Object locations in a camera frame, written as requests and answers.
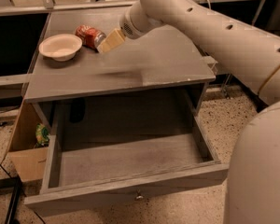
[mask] cardboard box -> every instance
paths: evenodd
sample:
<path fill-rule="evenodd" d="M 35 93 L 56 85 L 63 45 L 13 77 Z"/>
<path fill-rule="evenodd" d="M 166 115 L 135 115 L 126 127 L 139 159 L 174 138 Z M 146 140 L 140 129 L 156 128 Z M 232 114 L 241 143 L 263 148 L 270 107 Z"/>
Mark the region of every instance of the cardboard box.
<path fill-rule="evenodd" d="M 8 147 L 8 156 L 15 165 L 22 182 L 43 178 L 47 147 L 34 148 L 36 125 L 41 120 L 32 105 L 22 103 Z"/>

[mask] drawer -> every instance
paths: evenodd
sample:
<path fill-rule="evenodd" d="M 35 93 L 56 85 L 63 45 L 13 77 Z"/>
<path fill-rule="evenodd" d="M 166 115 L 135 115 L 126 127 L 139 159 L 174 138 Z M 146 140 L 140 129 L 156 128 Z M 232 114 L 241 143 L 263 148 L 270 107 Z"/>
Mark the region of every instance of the drawer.
<path fill-rule="evenodd" d="M 42 189 L 25 199 L 43 217 L 218 185 L 227 176 L 185 90 L 87 97 L 80 122 L 69 121 L 71 103 L 56 104 Z"/>

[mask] gray tabletop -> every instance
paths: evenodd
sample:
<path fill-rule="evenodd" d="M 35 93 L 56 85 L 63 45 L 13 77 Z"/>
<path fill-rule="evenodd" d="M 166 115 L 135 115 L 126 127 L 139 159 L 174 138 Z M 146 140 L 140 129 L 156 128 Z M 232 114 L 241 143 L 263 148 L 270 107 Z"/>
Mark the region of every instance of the gray tabletop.
<path fill-rule="evenodd" d="M 45 38 L 72 34 L 81 24 L 106 34 L 119 27 L 126 7 L 108 7 L 51 14 Z M 82 47 L 64 63 L 38 55 L 25 100 L 29 103 L 108 93 L 173 87 L 214 80 L 194 44 L 170 26 L 137 40 L 126 39 L 105 54 Z"/>

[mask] speckled floor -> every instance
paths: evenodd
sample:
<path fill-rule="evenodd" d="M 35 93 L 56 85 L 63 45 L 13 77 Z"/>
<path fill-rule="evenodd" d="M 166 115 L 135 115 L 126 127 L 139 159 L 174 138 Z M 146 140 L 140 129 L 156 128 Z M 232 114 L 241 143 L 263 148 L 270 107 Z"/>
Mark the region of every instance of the speckled floor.
<path fill-rule="evenodd" d="M 229 162 L 232 149 L 242 128 L 256 115 L 256 108 L 239 86 L 229 87 L 231 99 L 225 99 L 219 88 L 208 89 L 199 116 L 205 133 L 222 160 Z M 17 110 L 0 114 L 0 161 L 11 175 L 16 175 L 12 162 L 3 160 Z M 7 175 L 0 169 L 0 179 Z M 38 192 L 40 182 L 25 183 L 28 195 Z M 221 224 L 224 213 L 226 181 L 219 186 L 165 195 L 139 203 L 124 203 L 104 208 L 45 217 L 46 223 L 193 223 Z M 4 223 L 11 194 L 0 195 L 0 223 Z M 16 219 L 20 223 L 43 223 L 20 198 Z"/>

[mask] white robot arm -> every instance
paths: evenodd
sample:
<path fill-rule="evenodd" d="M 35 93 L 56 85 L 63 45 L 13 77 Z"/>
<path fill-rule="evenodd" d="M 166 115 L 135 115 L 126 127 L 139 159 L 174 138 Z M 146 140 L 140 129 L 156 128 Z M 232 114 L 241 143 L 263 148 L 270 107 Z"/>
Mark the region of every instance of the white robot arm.
<path fill-rule="evenodd" d="M 191 0 L 140 0 L 120 21 L 135 39 L 170 24 L 270 106 L 243 129 L 231 157 L 224 223 L 280 223 L 280 37 Z"/>
<path fill-rule="evenodd" d="M 188 36 L 267 105 L 280 101 L 280 37 L 192 0 L 140 0 L 120 21 L 131 39 L 163 24 Z"/>

